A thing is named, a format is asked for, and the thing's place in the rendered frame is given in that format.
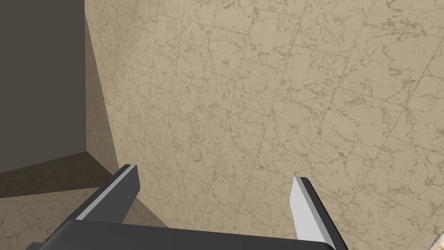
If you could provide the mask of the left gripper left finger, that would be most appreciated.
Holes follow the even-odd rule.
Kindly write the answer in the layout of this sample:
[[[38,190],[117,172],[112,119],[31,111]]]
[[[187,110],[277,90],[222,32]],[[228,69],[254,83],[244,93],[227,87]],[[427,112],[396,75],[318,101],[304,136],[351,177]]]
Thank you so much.
[[[81,204],[75,219],[121,224],[139,191],[137,165],[126,164]]]

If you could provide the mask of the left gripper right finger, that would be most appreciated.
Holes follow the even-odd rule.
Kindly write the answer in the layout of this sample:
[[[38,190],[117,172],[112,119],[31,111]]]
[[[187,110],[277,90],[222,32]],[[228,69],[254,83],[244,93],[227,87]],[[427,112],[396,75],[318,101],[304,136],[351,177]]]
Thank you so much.
[[[308,178],[293,178],[289,203],[301,250],[349,250]]]

